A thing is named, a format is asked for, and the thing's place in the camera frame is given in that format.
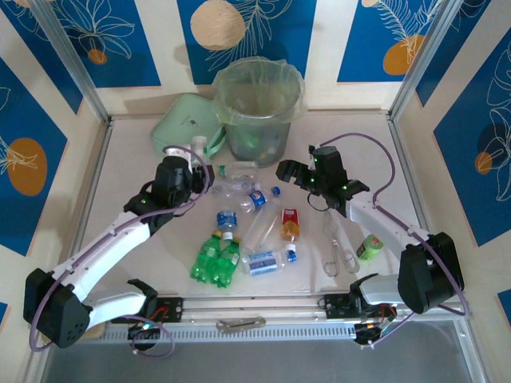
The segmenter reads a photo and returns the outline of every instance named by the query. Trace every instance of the red bottle label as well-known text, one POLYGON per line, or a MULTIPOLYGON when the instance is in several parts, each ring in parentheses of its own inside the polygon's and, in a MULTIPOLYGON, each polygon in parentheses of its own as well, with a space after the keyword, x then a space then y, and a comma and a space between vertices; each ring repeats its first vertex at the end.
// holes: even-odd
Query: red bottle label
POLYGON ((299 226, 298 210, 296 209, 283 209, 282 210, 282 224, 287 222, 294 222, 296 226, 299 226))

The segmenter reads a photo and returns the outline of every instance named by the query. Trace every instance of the green trash bin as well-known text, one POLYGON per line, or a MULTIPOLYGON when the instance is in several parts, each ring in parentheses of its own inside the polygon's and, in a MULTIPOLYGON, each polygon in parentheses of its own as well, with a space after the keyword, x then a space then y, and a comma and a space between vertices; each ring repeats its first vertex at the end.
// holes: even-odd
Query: green trash bin
POLYGON ((285 60, 247 57, 219 71, 213 87, 212 110, 225 124, 233 156, 261 168, 277 162, 291 122, 307 110, 300 72, 285 60))

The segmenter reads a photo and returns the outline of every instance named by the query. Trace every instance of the ventilation grille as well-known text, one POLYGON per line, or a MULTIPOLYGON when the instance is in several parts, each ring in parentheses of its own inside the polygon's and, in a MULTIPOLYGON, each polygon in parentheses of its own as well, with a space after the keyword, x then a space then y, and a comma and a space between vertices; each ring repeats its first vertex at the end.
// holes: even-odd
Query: ventilation grille
MULTIPOLYGON (((171 332, 176 343, 306 341, 355 338, 354 326, 346 324, 265 326, 264 328, 234 334, 222 334, 214 326, 166 326, 166 328, 171 332)), ((128 327, 123 325, 109 326, 101 338, 83 342, 126 343, 128 342, 128 327)), ((137 343, 142 342, 150 343, 152 340, 137 341, 137 343)), ((169 340, 164 337, 160 342, 169 342, 169 340)))

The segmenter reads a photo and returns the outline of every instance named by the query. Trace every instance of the metal clip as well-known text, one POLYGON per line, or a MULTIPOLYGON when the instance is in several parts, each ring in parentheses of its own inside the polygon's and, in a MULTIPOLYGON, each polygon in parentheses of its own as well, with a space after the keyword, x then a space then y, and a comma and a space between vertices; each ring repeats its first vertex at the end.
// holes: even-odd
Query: metal clip
POLYGON ((257 329, 259 327, 264 327, 265 325, 266 319, 264 319, 263 317, 256 317, 236 319, 235 321, 218 321, 216 323, 216 328, 222 334, 233 334, 238 333, 240 331, 257 329))

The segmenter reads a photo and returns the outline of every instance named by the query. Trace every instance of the green can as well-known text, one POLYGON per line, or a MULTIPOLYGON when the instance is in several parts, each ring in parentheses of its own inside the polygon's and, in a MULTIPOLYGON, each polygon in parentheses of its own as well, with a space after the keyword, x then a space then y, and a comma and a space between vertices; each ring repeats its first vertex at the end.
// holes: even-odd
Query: green can
POLYGON ((383 242, 371 234, 357 249, 357 256, 362 261, 370 261, 381 249, 383 249, 383 242))

